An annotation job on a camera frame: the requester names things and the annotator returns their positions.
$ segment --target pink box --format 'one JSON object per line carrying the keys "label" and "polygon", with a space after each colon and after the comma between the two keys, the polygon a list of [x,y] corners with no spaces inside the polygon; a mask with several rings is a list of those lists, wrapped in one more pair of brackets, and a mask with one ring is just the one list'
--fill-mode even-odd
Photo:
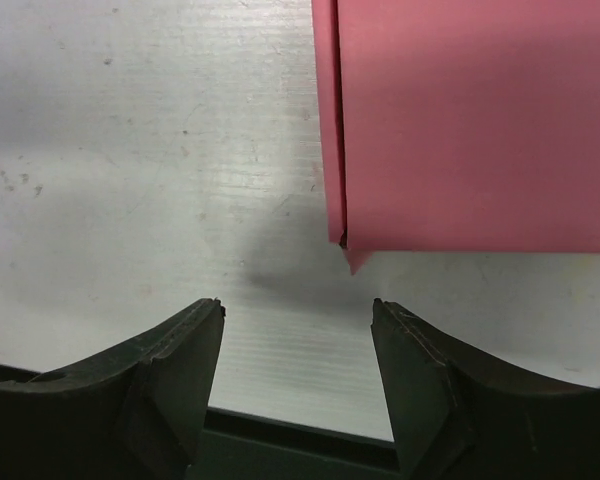
{"label": "pink box", "polygon": [[600,0],[313,0],[329,239],[600,252]]}

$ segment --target white wooden surface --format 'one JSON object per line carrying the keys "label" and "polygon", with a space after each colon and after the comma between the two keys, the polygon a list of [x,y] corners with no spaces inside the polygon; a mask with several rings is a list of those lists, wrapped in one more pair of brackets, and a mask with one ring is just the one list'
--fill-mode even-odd
{"label": "white wooden surface", "polygon": [[375,296],[600,385],[600,256],[326,242],[310,0],[0,0],[0,362],[37,370],[202,296],[211,403],[379,438]]}

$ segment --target white table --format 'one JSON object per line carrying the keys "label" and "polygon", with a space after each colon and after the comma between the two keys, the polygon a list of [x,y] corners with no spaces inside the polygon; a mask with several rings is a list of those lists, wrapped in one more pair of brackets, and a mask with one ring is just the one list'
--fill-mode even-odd
{"label": "white table", "polygon": [[390,438],[375,296],[600,385],[600,256],[326,241],[310,0],[0,0],[0,363],[48,370],[199,297],[217,407]]}

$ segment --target table surface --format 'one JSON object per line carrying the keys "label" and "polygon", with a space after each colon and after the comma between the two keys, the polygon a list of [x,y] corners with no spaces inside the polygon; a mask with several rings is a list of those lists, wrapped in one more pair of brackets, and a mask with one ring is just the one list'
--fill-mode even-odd
{"label": "table surface", "polygon": [[219,297],[211,404],[390,438],[374,297],[600,385],[600,256],[326,241],[310,0],[0,1],[0,363],[57,368]]}

